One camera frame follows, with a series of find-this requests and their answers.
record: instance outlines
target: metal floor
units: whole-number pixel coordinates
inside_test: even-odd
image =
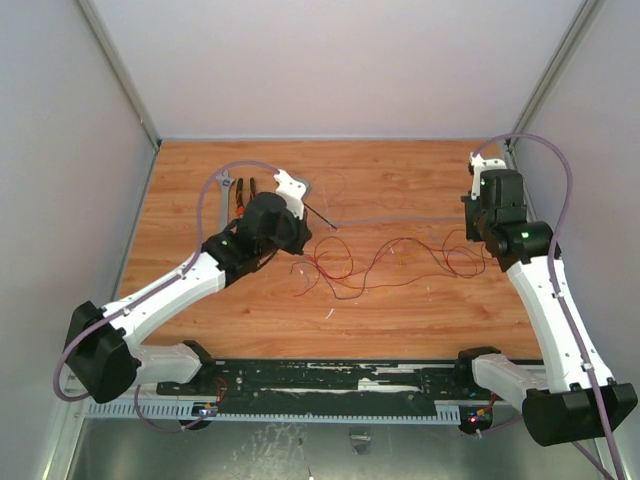
[[[308,480],[309,470],[315,480],[600,478],[573,446],[539,447],[522,424],[482,440],[456,427],[370,431],[368,454],[357,454],[346,424],[219,422],[167,435],[137,420],[87,420],[69,478]]]

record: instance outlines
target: white wall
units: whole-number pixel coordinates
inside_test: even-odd
[[[1,2],[0,61],[0,468],[30,479],[71,312],[108,299],[153,151],[73,2]]]
[[[572,292],[618,381],[640,392],[640,2],[606,2],[529,131],[567,155],[575,194],[561,239]],[[517,161],[536,213],[555,224],[564,175],[523,141]],[[616,432],[640,478],[640,411]]]
[[[163,138],[487,137],[580,0],[93,0]]]

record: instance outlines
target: wood grain surface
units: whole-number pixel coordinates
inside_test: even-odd
[[[130,294],[185,260],[195,248],[196,202],[206,179],[236,160],[259,160],[312,183],[307,202],[337,231],[309,213],[313,239],[344,240],[355,271],[370,266],[385,242],[417,238],[430,248],[468,246],[460,196],[471,185],[467,141],[297,141],[164,143],[145,200],[121,293]],[[258,191],[274,191],[273,177],[258,167],[231,170],[256,178]],[[220,189],[205,200],[205,238],[218,232]],[[235,202],[230,198],[230,218]],[[481,263],[452,254],[464,276]],[[318,253],[323,267],[341,276],[350,256],[335,239]],[[493,345],[511,357],[539,358],[540,351],[515,290],[497,262],[474,278],[445,276],[443,254],[412,240],[397,243],[371,269],[357,298],[338,300],[311,265],[280,252],[259,273],[201,300],[171,319],[147,343],[197,340],[214,356],[305,358],[451,358],[461,349]],[[364,273],[338,286],[339,297],[361,292]],[[406,286],[397,285],[412,281]]]

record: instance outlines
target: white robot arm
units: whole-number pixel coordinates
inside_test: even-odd
[[[66,345],[96,321],[123,312],[87,336],[66,360],[96,402],[109,402],[135,385],[189,382],[202,366],[189,342],[142,342],[189,305],[258,271],[278,250],[302,254],[311,238],[302,201],[307,187],[284,170],[274,178],[276,193],[259,193],[241,219],[210,237],[173,271],[102,308],[86,302],[74,311]]]
[[[473,381],[523,413],[534,440],[541,445],[602,436],[588,369],[595,372],[612,428],[631,412],[637,396],[631,384],[617,384],[584,327],[557,249],[553,259],[562,295],[586,348],[590,364],[580,355],[575,337],[554,292],[548,251],[552,230],[544,222],[528,222],[522,176],[500,159],[470,157],[472,189],[465,204],[467,238],[485,242],[498,259],[529,315],[546,368],[543,379],[510,362],[497,349],[480,347],[460,352],[458,380]]]

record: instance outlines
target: black wire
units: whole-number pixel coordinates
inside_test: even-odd
[[[308,204],[303,202],[303,205],[305,207],[307,207],[309,210],[311,210],[313,213],[315,213],[318,217],[320,217],[320,219],[322,221],[324,221],[327,225],[329,225],[331,228],[333,228],[334,230],[338,230],[338,227],[336,227],[333,223],[331,223],[329,220],[327,220],[326,218],[324,218],[322,215],[320,215],[320,213],[316,212],[313,208],[311,208]]]

